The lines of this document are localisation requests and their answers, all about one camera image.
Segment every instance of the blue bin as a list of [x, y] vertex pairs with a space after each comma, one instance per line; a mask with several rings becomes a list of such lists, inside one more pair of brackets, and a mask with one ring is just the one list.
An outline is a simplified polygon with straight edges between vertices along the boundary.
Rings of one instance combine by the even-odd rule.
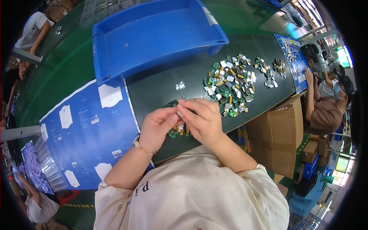
[[216, 54], [228, 38], [199, 0], [153, 0], [119, 11], [93, 26], [97, 84], [174, 59]]
[[305, 179], [309, 180], [312, 177], [314, 171], [316, 170], [316, 168], [318, 166], [318, 164], [317, 164], [318, 156], [319, 155], [317, 154], [311, 164], [309, 164], [309, 163], [304, 164], [303, 177]]

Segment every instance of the face mask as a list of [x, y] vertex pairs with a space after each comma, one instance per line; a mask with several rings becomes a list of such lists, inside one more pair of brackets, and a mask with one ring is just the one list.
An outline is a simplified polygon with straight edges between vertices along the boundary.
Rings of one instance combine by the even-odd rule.
[[344, 92], [341, 90], [340, 85], [339, 85], [338, 83], [336, 83], [336, 84], [333, 86], [333, 95], [334, 95], [335, 100], [337, 100], [337, 99], [341, 99], [341, 100], [343, 100], [343, 99], [339, 96], [339, 92], [340, 92], [340, 91], [341, 91], [343, 94], [345, 94], [345, 95], [346, 95], [346, 93], [344, 93]]

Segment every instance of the red stool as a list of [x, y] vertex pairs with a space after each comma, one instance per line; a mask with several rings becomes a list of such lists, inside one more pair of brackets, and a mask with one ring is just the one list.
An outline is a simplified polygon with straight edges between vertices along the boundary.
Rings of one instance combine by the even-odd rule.
[[60, 192], [57, 192], [57, 197], [60, 200], [60, 206], [63, 206], [64, 204], [68, 203], [71, 199], [78, 196], [81, 193], [80, 190], [63, 190]]

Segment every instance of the barcode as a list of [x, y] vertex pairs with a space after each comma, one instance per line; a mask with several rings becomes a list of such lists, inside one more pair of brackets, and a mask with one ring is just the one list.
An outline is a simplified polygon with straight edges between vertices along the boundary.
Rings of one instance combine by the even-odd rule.
[[113, 152], [113, 155], [116, 155], [116, 154], [119, 154], [119, 153], [121, 153], [121, 150], [120, 150], [120, 149], [119, 149], [119, 150], [114, 151], [114, 152]]
[[97, 123], [98, 121], [99, 121], [98, 118], [96, 118], [96, 119], [92, 120], [91, 123], [94, 124], [94, 123]]

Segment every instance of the green workbench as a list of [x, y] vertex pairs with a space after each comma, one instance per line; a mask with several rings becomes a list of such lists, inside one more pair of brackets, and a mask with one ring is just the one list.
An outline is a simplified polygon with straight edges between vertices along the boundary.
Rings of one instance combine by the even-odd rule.
[[[297, 39], [307, 31], [297, 28], [286, 19], [285, 14], [259, 0], [220, 0], [202, 1], [218, 21], [230, 40], [216, 55], [206, 53], [169, 62], [142, 71], [126, 79], [131, 103], [141, 127], [147, 113], [164, 107], [175, 99], [211, 99], [203, 89], [203, 79], [215, 62], [227, 55], [242, 53], [251, 59], [252, 65], [246, 70], [255, 72], [254, 100], [246, 103], [248, 113], [222, 119], [223, 131], [229, 132], [245, 122], [269, 110], [295, 92], [294, 81], [289, 67], [286, 79], [276, 76], [278, 88], [267, 88], [266, 78], [253, 66], [260, 57], [271, 65], [274, 59], [286, 62], [282, 50], [273, 33]], [[16, 103], [17, 127], [38, 125], [39, 120], [57, 103], [76, 89], [95, 78], [92, 57], [92, 27], [80, 28], [79, 20], [84, 4], [75, 7], [47, 35], [37, 55], [43, 55], [43, 62], [34, 66], [26, 80], [20, 82], [20, 98]], [[57, 26], [62, 26], [61, 34], [56, 35]], [[176, 90], [180, 81], [185, 88]], [[20, 147], [31, 138], [20, 140]], [[174, 157], [199, 146], [194, 138], [167, 137], [153, 162]]]

